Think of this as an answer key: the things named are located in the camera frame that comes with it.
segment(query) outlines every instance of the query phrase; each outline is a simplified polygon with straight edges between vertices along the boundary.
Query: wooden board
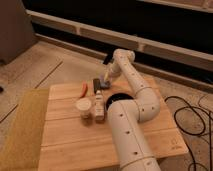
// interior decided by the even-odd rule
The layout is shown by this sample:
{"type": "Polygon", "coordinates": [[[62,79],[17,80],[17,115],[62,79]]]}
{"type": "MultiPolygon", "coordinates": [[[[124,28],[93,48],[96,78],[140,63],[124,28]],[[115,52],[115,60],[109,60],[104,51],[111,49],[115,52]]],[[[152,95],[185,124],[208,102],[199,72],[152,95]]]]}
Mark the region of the wooden board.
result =
{"type": "MultiPolygon", "coordinates": [[[[157,158],[188,152],[177,129],[172,114],[166,106],[152,77],[146,77],[160,98],[161,111],[153,120],[140,124],[147,141],[157,158]]],[[[94,99],[93,86],[88,82],[87,96],[94,99]]],[[[75,102],[81,93],[82,84],[53,85],[44,126],[39,170],[89,170],[118,165],[115,147],[107,121],[97,124],[84,122],[75,102]]],[[[114,93],[131,95],[128,83],[117,81],[110,90],[103,91],[107,99],[114,93]]]]}

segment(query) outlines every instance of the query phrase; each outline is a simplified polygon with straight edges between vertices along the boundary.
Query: carrot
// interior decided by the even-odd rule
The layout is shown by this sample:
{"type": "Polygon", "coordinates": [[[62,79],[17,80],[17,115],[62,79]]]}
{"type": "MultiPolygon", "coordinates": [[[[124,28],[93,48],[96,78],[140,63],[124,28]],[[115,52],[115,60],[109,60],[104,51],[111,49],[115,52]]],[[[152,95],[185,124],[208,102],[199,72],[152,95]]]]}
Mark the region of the carrot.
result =
{"type": "Polygon", "coordinates": [[[87,91],[88,91],[88,85],[87,83],[83,83],[81,95],[79,98],[83,98],[87,94],[87,91]]]}

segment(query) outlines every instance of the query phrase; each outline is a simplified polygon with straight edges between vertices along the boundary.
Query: black cable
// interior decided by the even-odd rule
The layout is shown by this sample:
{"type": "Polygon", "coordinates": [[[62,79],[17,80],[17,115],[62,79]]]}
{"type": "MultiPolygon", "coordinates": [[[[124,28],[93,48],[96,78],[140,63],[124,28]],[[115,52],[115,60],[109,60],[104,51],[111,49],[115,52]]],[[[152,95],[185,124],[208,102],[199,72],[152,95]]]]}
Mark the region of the black cable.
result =
{"type": "Polygon", "coordinates": [[[211,130],[212,117],[211,117],[211,114],[213,113],[213,111],[201,105],[201,100],[203,100],[204,97],[206,97],[206,96],[207,96],[207,94],[203,95],[198,100],[198,105],[209,112],[209,143],[208,143],[209,144],[209,168],[210,168],[210,171],[212,171],[213,170],[213,160],[212,160],[212,130],[211,130]]]}
{"type": "MultiPolygon", "coordinates": [[[[209,155],[210,155],[210,156],[209,156],[209,158],[210,158],[209,168],[210,168],[210,171],[212,171],[212,143],[211,143],[211,133],[212,133],[212,130],[211,130],[211,121],[213,120],[213,118],[211,117],[212,111],[209,110],[209,109],[207,109],[207,108],[204,108],[204,107],[200,104],[202,98],[200,98],[199,101],[198,101],[199,107],[197,107],[197,106],[192,106],[189,102],[187,102],[185,99],[183,99],[183,98],[181,98],[181,97],[179,97],[179,96],[169,96],[169,97],[167,97],[167,98],[165,99],[165,101],[167,101],[167,100],[169,100],[169,99],[178,99],[178,100],[180,100],[180,101],[182,101],[182,102],[184,102],[184,103],[186,104],[186,106],[181,107],[181,108],[179,108],[179,109],[177,109],[177,110],[175,111],[175,113],[174,113],[174,120],[175,120],[177,126],[179,127],[179,129],[180,129],[182,132],[184,132],[185,134],[190,135],[190,136],[196,136],[196,137],[198,137],[198,138],[202,138],[206,143],[209,144],[209,155]],[[201,121],[202,126],[203,126],[203,128],[202,128],[201,131],[199,131],[199,132],[189,132],[189,131],[185,130],[185,129],[179,124],[179,122],[178,122],[178,120],[177,120],[177,115],[178,115],[178,113],[180,113],[180,111],[186,110],[186,109],[190,109],[191,111],[193,111],[194,114],[199,118],[199,120],[201,121]],[[208,116],[208,119],[209,119],[209,130],[208,130],[207,133],[205,133],[205,131],[206,131],[206,123],[205,123],[204,119],[202,118],[201,113],[199,113],[199,112],[202,112],[202,114],[205,114],[206,116],[208,116]],[[206,135],[209,135],[209,142],[208,142],[206,139],[203,138],[203,136],[206,136],[206,135]]],[[[193,154],[191,148],[190,148],[188,145],[187,145],[187,147],[188,147],[188,149],[189,149],[189,154],[190,154],[190,156],[191,156],[191,158],[192,158],[192,163],[188,166],[188,171],[191,170],[191,167],[192,167],[192,166],[193,166],[193,170],[196,171],[196,170],[197,170],[197,165],[199,165],[200,167],[202,167],[203,169],[205,169],[205,170],[208,171],[208,169],[207,169],[203,164],[196,162],[195,157],[194,157],[194,154],[193,154]]]]}

